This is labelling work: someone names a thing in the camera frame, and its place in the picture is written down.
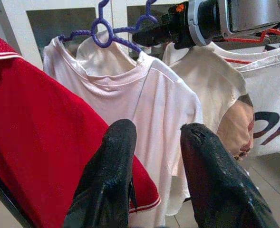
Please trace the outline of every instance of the tiled floor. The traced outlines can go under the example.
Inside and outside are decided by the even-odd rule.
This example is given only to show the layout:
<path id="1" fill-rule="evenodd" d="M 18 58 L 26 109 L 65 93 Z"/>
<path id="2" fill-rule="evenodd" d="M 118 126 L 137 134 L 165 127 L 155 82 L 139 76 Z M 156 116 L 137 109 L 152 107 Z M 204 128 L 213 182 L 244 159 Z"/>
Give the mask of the tiled floor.
<path id="1" fill-rule="evenodd" d="M 259 187 L 280 227 L 280 154 L 249 159 L 243 164 L 252 181 Z M 191 202 L 184 203 L 180 212 L 166 218 L 169 228 L 198 228 Z M 21 225 L 0 202 L 0 228 L 21 228 Z"/>

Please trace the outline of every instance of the white stripe trim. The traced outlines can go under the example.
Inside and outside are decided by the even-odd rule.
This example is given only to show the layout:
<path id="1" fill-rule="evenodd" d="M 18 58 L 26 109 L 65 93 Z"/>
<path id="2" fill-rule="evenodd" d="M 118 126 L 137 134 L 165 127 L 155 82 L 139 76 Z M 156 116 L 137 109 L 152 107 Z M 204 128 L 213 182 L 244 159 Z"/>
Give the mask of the white stripe trim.
<path id="1" fill-rule="evenodd" d="M 137 209 L 149 208 L 149 207 L 151 207 L 151 206 L 153 206 L 153 205 L 155 204 L 155 206 L 153 206 L 152 208 L 150 208 L 150 209 L 153 209 L 153 208 L 155 208 L 156 206 L 158 206 L 160 203 L 161 203 L 161 199 L 160 199 L 160 196 L 159 196 L 158 199 L 157 199 L 155 202 L 153 202 L 153 203 L 151 203 L 151 204 L 149 204 L 149 205 L 137 207 Z M 135 211 L 135 208 L 130 209 L 130 210 L 129 210 L 129 213 L 131 213 L 131 212 L 133 212 L 133 211 Z"/>
<path id="2" fill-rule="evenodd" d="M 17 55 L 17 54 L 11 55 L 11 56 L 0 56 L 0 59 L 8 59 L 8 58 L 22 58 L 22 59 L 24 59 L 22 56 Z"/>
<path id="3" fill-rule="evenodd" d="M 0 52 L 0 55 L 9 55 L 9 54 L 18 55 L 18 53 L 16 53 L 16 52 Z"/>

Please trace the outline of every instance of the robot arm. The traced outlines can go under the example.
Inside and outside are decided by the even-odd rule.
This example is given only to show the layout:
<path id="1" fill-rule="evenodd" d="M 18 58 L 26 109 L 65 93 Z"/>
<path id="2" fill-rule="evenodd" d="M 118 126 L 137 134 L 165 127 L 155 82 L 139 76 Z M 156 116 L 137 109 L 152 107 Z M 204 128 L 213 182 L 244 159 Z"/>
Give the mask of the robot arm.
<path id="1" fill-rule="evenodd" d="M 208 45 L 215 37 L 260 32 L 280 22 L 280 0 L 189 0 L 168 10 L 133 40 L 143 46 L 167 41 L 176 49 Z"/>

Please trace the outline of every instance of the white shirt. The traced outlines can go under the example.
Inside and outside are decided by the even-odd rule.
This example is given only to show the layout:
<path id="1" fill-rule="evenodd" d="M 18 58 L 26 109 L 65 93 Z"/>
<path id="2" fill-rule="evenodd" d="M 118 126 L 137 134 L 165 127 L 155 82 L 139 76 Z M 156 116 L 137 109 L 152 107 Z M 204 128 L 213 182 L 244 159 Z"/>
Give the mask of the white shirt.
<path id="1" fill-rule="evenodd" d="M 204 124 L 236 159 L 246 156 L 254 113 L 242 75 L 208 47 L 176 50 L 170 43 L 163 61 L 198 95 Z"/>
<path id="2" fill-rule="evenodd" d="M 189 197 L 180 127 L 202 122 L 196 94 L 160 60 L 141 52 L 135 62 L 118 44 L 99 48 L 92 38 L 80 45 L 76 59 L 54 38 L 44 50 L 44 71 L 82 97 L 108 124 L 127 118 L 136 125 L 135 155 L 162 202 L 150 211 L 131 214 L 129 225 L 164 225 L 165 214 L 177 213 Z"/>
<path id="3" fill-rule="evenodd" d="M 237 54 L 211 43 L 223 58 L 251 61 L 232 64 L 242 73 L 255 108 L 255 155 L 280 152 L 280 48 L 254 54 Z"/>

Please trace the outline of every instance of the clothes hanger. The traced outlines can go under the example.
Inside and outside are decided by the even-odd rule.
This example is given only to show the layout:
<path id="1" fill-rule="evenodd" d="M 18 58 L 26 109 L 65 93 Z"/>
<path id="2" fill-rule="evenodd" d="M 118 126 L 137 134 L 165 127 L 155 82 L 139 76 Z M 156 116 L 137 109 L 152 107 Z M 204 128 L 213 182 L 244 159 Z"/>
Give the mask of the clothes hanger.
<path id="1" fill-rule="evenodd" d="M 276 35 L 280 36 L 280 30 L 274 29 L 274 28 L 265 30 L 261 34 L 260 39 L 229 38 L 229 39 L 224 39 L 224 40 L 231 41 L 231 42 L 259 44 L 259 43 L 264 42 L 265 38 L 267 38 L 267 34 L 276 34 Z M 251 63 L 251 61 L 244 61 L 244 60 L 238 60 L 238 59 L 230 59 L 230 58 L 224 58 L 224 59 L 230 63 L 239 63 L 239 64 L 245 64 L 245 65 Z"/>
<path id="2" fill-rule="evenodd" d="M 155 3 L 157 0 L 147 0 L 146 2 L 146 14 L 142 15 L 139 20 L 137 21 L 135 27 L 123 27 L 123 28 L 112 28 L 110 23 L 104 19 L 103 17 L 103 7 L 105 7 L 108 3 L 109 0 L 102 0 L 98 4 L 98 18 L 94 20 L 91 30 L 78 30 L 78 31 L 73 31 L 71 32 L 69 37 L 65 37 L 64 35 L 60 35 L 58 38 L 62 42 L 67 42 L 71 41 L 74 37 L 76 36 L 92 36 L 93 41 L 101 48 L 107 48 L 111 45 L 112 42 L 117 42 L 122 45 L 125 45 L 137 53 L 140 53 L 142 50 L 140 47 L 138 47 L 136 44 L 122 39 L 118 36 L 116 36 L 116 33 L 121 33 L 121 32 L 137 32 L 140 29 L 141 23 L 148 19 L 151 20 L 153 23 L 157 22 L 157 19 L 151 15 L 151 5 Z M 108 41 L 106 43 L 102 43 L 98 40 L 97 35 L 95 34 L 95 29 L 97 28 L 98 24 L 103 24 L 107 31 L 108 31 Z"/>

